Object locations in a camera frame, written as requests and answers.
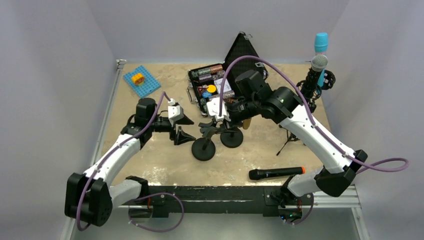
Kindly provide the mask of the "gold microphone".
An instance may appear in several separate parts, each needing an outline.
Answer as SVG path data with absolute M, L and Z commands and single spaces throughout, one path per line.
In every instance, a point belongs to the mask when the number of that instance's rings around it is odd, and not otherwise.
M 251 121 L 252 121 L 252 119 L 251 119 L 251 118 L 245 119 L 245 120 L 242 122 L 242 128 L 243 128 L 244 130 L 248 130 L 248 129 L 249 129 L 249 127 L 250 127 L 250 125 L 251 125 Z

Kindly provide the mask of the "black round-base mic stand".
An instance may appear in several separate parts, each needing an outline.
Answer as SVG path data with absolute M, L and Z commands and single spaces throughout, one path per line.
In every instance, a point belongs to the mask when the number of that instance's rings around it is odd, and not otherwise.
M 209 161 L 216 153 L 216 146 L 212 137 L 201 137 L 196 139 L 191 146 L 192 155 L 199 161 Z

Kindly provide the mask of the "black microphone orange end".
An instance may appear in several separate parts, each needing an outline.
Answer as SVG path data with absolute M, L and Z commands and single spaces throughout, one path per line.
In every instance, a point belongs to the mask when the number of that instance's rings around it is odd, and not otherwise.
M 274 169 L 253 169 L 248 172 L 250 180 L 259 181 L 266 178 L 280 178 L 293 175 L 302 175 L 306 172 L 303 166 L 274 168 Z

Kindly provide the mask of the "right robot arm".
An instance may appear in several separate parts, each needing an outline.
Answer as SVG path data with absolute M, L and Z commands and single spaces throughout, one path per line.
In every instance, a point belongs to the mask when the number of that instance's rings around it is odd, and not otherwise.
M 243 121 L 261 116 L 293 133 L 322 163 L 314 172 L 291 175 L 280 191 L 284 202 L 292 204 L 317 191 L 339 197 L 351 185 L 360 164 L 368 157 L 364 151 L 353 150 L 338 140 L 309 114 L 300 95 L 285 86 L 272 90 L 258 71 L 245 71 L 235 83 L 242 98 L 226 103 L 216 97 L 207 102 L 211 122 L 199 124 L 202 137 L 196 140 L 197 144 L 210 144 L 215 134 L 225 135 L 227 142 L 238 144 L 229 138 L 230 134 L 238 134 Z

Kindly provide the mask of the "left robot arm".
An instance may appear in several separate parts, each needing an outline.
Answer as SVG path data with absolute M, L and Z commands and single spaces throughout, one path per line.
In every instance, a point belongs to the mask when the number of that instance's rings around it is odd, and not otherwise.
M 191 142 L 195 137 L 182 130 L 194 122 L 174 99 L 168 99 L 167 116 L 161 116 L 161 102 L 146 97 L 139 99 L 114 145 L 83 173 L 74 172 L 66 183 L 64 214 L 88 226 L 103 226 L 113 209 L 134 201 L 142 205 L 153 194 L 148 180 L 128 176 L 123 182 L 112 182 L 126 163 L 150 140 L 153 133 L 168 133 L 175 146 Z

